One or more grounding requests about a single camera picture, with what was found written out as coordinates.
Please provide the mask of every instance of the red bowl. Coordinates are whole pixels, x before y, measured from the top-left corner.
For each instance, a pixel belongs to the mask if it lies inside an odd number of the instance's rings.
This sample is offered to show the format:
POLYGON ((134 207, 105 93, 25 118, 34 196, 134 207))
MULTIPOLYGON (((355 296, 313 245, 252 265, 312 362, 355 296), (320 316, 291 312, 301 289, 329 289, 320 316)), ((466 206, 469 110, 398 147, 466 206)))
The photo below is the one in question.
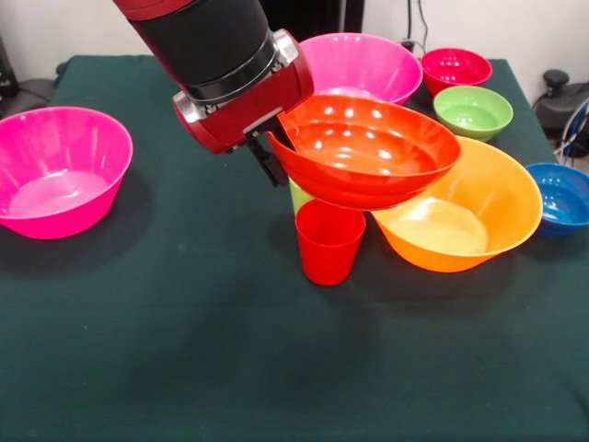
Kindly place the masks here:
POLYGON ((451 86, 480 86, 493 73, 486 58, 458 48, 429 51, 422 58, 422 67, 425 84, 434 96, 451 86))
POLYGON ((328 203, 378 210, 415 196, 460 155, 437 121, 395 104, 314 96, 280 120, 296 152, 269 139, 289 176, 328 203))

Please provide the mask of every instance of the blue bowl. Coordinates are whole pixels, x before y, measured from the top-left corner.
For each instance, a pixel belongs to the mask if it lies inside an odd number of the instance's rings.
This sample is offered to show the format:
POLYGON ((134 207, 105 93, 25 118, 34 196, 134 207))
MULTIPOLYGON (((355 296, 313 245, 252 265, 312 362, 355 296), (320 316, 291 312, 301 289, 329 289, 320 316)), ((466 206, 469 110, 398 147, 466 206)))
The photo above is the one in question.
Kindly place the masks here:
POLYGON ((559 238, 589 226, 589 175, 556 163, 531 164, 527 170, 542 192, 538 235, 559 238))

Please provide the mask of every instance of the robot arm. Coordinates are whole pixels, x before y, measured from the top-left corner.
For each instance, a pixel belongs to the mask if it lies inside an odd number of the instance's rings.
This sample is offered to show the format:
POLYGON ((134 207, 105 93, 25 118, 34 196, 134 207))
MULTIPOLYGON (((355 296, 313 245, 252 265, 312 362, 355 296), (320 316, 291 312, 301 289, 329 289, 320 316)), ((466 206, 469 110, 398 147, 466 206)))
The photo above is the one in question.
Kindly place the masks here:
POLYGON ((272 32, 258 0, 114 0, 181 91, 186 129, 214 154, 247 144, 274 185, 286 176, 258 136, 288 139, 277 114, 313 94, 298 43, 272 32))

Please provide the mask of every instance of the orange bowl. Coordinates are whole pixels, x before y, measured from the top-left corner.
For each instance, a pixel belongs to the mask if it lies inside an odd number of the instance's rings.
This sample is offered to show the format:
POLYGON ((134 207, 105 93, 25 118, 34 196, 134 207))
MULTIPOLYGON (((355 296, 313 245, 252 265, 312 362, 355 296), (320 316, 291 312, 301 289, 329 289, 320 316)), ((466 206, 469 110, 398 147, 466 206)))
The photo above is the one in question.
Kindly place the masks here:
POLYGON ((345 207, 378 210, 405 201, 460 155, 442 124, 382 101, 314 96, 279 118, 296 149, 269 134, 286 172, 316 198, 345 207))
POLYGON ((393 249, 426 270, 460 272, 526 241, 542 219, 542 196, 515 159, 458 137, 462 155, 414 200, 373 212, 393 249))

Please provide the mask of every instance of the green bowl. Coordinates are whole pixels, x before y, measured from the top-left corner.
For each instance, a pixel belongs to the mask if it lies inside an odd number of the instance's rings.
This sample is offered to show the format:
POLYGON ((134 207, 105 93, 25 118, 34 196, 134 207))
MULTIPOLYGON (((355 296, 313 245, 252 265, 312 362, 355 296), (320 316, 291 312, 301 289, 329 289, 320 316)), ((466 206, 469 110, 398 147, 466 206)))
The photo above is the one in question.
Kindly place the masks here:
POLYGON ((492 90, 476 86, 449 87, 435 96, 438 120, 456 135, 489 141, 514 117, 509 101, 492 90))

